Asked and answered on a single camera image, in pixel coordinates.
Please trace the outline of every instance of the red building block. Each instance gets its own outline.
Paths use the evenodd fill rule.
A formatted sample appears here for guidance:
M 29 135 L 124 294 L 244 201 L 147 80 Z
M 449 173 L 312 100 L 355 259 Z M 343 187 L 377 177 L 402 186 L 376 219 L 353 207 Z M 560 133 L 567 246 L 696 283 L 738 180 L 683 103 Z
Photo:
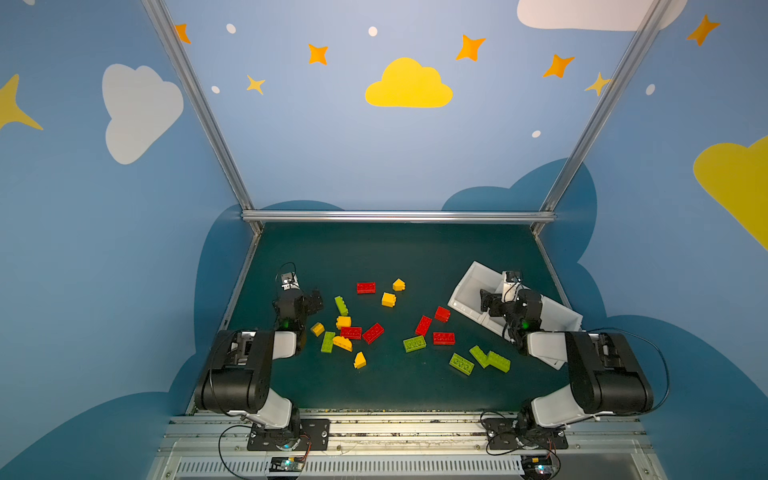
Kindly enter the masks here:
M 432 333 L 432 345 L 455 345 L 456 336 L 453 333 Z
M 384 333 L 384 327 L 379 325 L 378 323 L 374 326 L 372 326 L 367 332 L 363 333 L 362 339 L 368 342 L 370 345 L 373 343 L 373 340 L 379 338 L 382 333 Z
M 451 316 L 451 311 L 445 308 L 442 308 L 441 306 L 437 307 L 437 312 L 435 313 L 435 320 L 440 320 L 443 323 L 448 322 L 448 318 Z
M 426 336 L 430 325 L 432 325 L 432 319 L 428 316 L 423 316 L 419 326 L 416 327 L 416 335 Z
M 359 295 L 361 293 L 376 293 L 376 284 L 374 282 L 358 283 L 357 294 Z
M 360 340 L 362 337 L 362 328 L 359 326 L 343 326 L 341 327 L 339 336 L 343 336 L 349 340 Z

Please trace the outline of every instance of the dark green mat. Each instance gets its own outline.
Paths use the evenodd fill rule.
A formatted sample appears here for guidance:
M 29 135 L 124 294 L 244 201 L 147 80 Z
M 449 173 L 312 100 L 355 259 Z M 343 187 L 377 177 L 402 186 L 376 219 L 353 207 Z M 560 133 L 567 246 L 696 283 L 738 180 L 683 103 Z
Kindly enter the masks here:
M 381 323 L 384 334 L 372 345 L 353 340 L 354 351 L 339 347 L 321 353 L 323 336 L 307 332 L 306 348 L 273 364 L 272 388 L 300 408 L 385 410 L 516 410 L 528 398 L 568 383 L 538 359 L 523 357 L 511 344 L 453 309 L 448 323 L 432 322 L 427 347 L 405 352 L 402 341 L 415 335 L 422 315 L 434 318 L 473 260 L 501 272 L 520 270 L 525 284 L 559 300 L 530 230 L 522 225 L 444 225 L 412 223 L 267 224 L 237 302 L 231 329 L 273 328 L 276 269 L 296 263 L 306 292 L 317 287 L 325 309 L 310 317 L 336 329 L 334 296 L 343 296 L 353 326 L 365 332 Z M 381 305 L 382 293 L 402 278 L 394 308 Z M 376 282 L 375 295 L 357 295 L 358 282 Z M 433 346 L 432 332 L 454 332 L 455 346 Z M 483 369 L 469 353 L 474 345 L 511 360 L 509 373 Z M 368 366 L 355 370 L 358 351 Z M 449 366 L 452 354 L 473 361 L 467 377 Z

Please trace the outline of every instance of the yellow toy brick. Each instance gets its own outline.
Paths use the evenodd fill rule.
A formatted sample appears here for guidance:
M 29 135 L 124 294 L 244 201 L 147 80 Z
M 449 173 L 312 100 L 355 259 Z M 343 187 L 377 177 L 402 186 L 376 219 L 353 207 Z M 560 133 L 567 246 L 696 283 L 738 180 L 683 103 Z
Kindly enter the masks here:
M 320 333 L 326 331 L 326 327 L 324 327 L 322 323 L 318 322 L 315 323 L 315 326 L 313 326 L 310 330 L 312 330 L 312 333 L 314 333 L 315 336 L 320 336 Z
M 333 345 L 340 346 L 347 352 L 352 352 L 352 342 L 343 336 L 334 336 L 333 337 Z
M 384 296 L 382 297 L 382 305 L 389 307 L 395 306 L 395 300 L 397 300 L 397 297 L 392 293 L 384 293 Z
M 336 317 L 336 328 L 340 329 L 343 326 L 352 326 L 351 316 L 339 316 Z
M 365 356 L 362 354 L 362 352 L 358 352 L 357 356 L 355 357 L 355 368 L 361 369 L 366 365 L 368 365 L 368 362 L 366 362 Z

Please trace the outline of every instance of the lime green toy brick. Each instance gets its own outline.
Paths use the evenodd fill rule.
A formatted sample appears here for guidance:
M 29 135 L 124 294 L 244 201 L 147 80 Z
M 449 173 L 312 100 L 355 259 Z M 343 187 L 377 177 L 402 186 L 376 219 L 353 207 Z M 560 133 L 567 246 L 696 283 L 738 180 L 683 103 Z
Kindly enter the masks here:
M 490 365 L 490 363 L 488 363 L 488 357 L 482 351 L 480 346 L 478 345 L 473 346 L 471 349 L 469 349 L 469 352 L 472 354 L 472 356 L 475 357 L 475 360 L 478 361 L 478 363 L 482 368 L 485 368 L 486 366 Z
M 467 375 L 472 373 L 472 369 L 475 368 L 474 363 L 470 362 L 469 360 L 459 355 L 458 353 L 453 354 L 449 365 L 457 369 L 459 372 L 465 373 Z
M 488 364 L 506 373 L 509 371 L 509 360 L 498 353 L 488 352 Z
M 331 353 L 333 351 L 333 337 L 336 336 L 336 332 L 326 332 L 323 337 L 323 346 L 320 347 L 320 352 Z
M 406 348 L 406 353 L 415 352 L 416 350 L 425 349 L 427 347 L 427 342 L 424 340 L 423 335 L 403 340 L 402 344 Z
M 336 306 L 339 307 L 339 314 L 341 316 L 349 316 L 349 310 L 346 309 L 346 303 L 344 303 L 344 299 L 338 296 L 334 300 L 336 301 Z

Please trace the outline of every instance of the building block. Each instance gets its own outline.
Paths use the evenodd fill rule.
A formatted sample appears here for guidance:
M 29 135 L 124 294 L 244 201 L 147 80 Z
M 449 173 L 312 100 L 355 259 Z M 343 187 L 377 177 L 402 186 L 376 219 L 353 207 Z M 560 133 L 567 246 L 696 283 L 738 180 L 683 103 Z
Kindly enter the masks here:
M 416 327 L 416 335 L 426 335 L 430 325 L 432 325 L 432 319 L 428 316 L 422 316 L 419 326 Z
M 392 293 L 384 293 L 384 296 L 382 297 L 382 305 L 383 306 L 395 306 L 395 300 L 397 300 L 397 297 L 394 296 Z
M 459 372 L 466 373 L 469 375 L 472 373 L 472 369 L 475 368 L 475 364 L 464 358 L 463 356 L 459 355 L 458 353 L 454 353 L 451 357 L 451 361 L 449 362 L 449 365 L 453 368 L 457 369 Z
M 346 339 L 343 336 L 334 336 L 333 345 L 340 346 L 347 352 L 352 352 L 352 342 L 350 342 L 349 339 Z
M 315 326 L 313 326 L 310 330 L 312 330 L 312 333 L 314 333 L 315 336 L 320 336 L 320 333 L 326 331 L 326 327 L 324 327 L 322 323 L 318 322 L 315 323 Z
M 509 371 L 509 360 L 498 353 L 488 352 L 488 364 L 493 365 L 504 373 Z
M 432 334 L 432 345 L 455 345 L 456 336 L 453 333 L 434 332 Z
M 336 306 L 339 308 L 339 315 L 341 316 L 348 316 L 349 310 L 346 309 L 346 303 L 344 303 L 344 299 L 340 296 L 334 298 L 336 301 Z
M 402 341 L 403 346 L 406 348 L 406 353 L 415 352 L 416 350 L 424 349 L 427 347 L 427 342 L 424 340 L 424 336 L 415 336 L 412 339 Z
M 336 336 L 336 332 L 326 332 L 323 337 L 323 346 L 320 347 L 320 352 L 331 353 L 333 350 L 333 337 Z
M 366 361 L 366 357 L 362 354 L 362 352 L 358 352 L 357 356 L 355 357 L 355 368 L 361 369 L 366 365 L 368 365 L 368 362 Z
M 362 338 L 362 328 L 359 326 L 344 326 L 339 335 L 350 340 L 360 340 Z
M 363 294 L 363 293 L 376 293 L 376 284 L 374 282 L 371 283 L 358 283 L 357 284 L 357 294 Z
M 448 318 L 450 316 L 450 310 L 442 308 L 441 306 L 437 307 L 437 312 L 435 312 L 435 320 L 440 320 L 441 322 L 445 323 L 448 322 Z
M 475 357 L 475 360 L 478 361 L 478 363 L 482 368 L 485 368 L 486 366 L 490 365 L 490 363 L 488 363 L 488 357 L 485 355 L 485 353 L 482 351 L 482 349 L 479 346 L 477 345 L 473 346 L 471 349 L 469 349 L 469 352 L 472 354 L 472 356 Z
M 352 317 L 351 316 L 338 316 L 336 317 L 336 328 L 340 329 L 345 326 L 352 326 Z
M 368 342 L 370 345 L 373 343 L 373 340 L 379 338 L 382 333 L 384 333 L 384 327 L 377 323 L 376 325 L 369 328 L 367 332 L 363 333 L 362 339 Z

